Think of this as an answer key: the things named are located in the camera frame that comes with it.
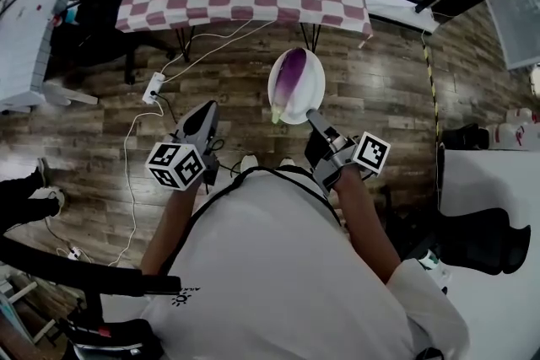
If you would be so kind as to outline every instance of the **purple eggplant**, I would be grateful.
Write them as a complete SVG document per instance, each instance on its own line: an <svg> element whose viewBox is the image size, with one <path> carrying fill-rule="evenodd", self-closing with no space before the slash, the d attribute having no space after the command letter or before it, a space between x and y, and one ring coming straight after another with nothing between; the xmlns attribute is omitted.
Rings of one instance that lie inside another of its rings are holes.
<svg viewBox="0 0 540 360"><path fill-rule="evenodd" d="M272 123L278 123L304 72L307 55L303 48L294 48L286 55L279 68L272 102Z"/></svg>

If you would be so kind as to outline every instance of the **shirt sleeve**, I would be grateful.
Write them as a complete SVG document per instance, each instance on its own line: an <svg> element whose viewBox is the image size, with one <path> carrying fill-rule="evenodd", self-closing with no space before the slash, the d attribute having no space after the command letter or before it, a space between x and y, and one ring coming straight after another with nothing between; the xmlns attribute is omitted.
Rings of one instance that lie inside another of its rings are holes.
<svg viewBox="0 0 540 360"><path fill-rule="evenodd" d="M417 260L405 260L386 287L445 360L464 358L470 345L467 324Z"/></svg>

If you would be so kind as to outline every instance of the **printed logo on shirt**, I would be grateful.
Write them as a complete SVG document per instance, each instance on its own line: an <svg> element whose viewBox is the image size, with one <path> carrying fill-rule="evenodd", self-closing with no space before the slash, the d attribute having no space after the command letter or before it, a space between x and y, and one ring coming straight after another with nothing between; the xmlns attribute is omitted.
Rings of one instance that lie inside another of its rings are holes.
<svg viewBox="0 0 540 360"><path fill-rule="evenodd" d="M172 298L172 305L176 306L177 308L181 304L186 304L187 300L192 296L193 293L197 292L201 288L183 288L180 291L180 294Z"/></svg>

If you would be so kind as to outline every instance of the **black metal table leg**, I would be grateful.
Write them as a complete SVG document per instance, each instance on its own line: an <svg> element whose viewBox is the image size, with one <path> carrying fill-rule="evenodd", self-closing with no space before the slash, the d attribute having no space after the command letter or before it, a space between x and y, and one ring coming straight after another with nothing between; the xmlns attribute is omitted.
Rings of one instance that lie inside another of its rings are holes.
<svg viewBox="0 0 540 360"><path fill-rule="evenodd" d="M307 40L307 35L305 33L304 29L304 23L300 23L300 28L302 29L302 35L304 36L304 42L305 46L308 50L315 53L315 50L317 48L317 42L319 41L319 34L321 33L321 25L319 24L317 27L317 30L315 30L316 24L313 24L312 30L311 30L311 47L310 43Z"/></svg>
<svg viewBox="0 0 540 360"><path fill-rule="evenodd" d="M184 61L186 63L189 62L189 52L192 48L192 40L193 40L193 34L195 33L195 27L192 27L192 31L189 35L189 40L186 40L186 36L184 35L184 28L180 29L180 32L178 32L178 29L175 29L176 32L176 38L178 39L178 44L180 45L180 50L182 52L182 55L184 56Z"/></svg>

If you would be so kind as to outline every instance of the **person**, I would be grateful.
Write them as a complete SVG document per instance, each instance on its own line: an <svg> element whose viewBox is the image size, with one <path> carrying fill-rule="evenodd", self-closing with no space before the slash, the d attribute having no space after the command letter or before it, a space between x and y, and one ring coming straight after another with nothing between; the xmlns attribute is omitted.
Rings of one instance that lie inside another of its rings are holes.
<svg viewBox="0 0 540 360"><path fill-rule="evenodd" d="M57 216L64 207L66 197L58 189L51 189L47 198L30 198L40 188L46 188L47 175L43 159L38 159L34 172L24 179L0 182L0 199L6 210L0 218L0 233L20 224Z"/></svg>
<svg viewBox="0 0 540 360"><path fill-rule="evenodd" d="M142 313L172 358L462 358L462 317L416 260L401 262L356 166L321 189L286 160L242 161L192 216L199 184L174 191L141 262L181 278Z"/></svg>

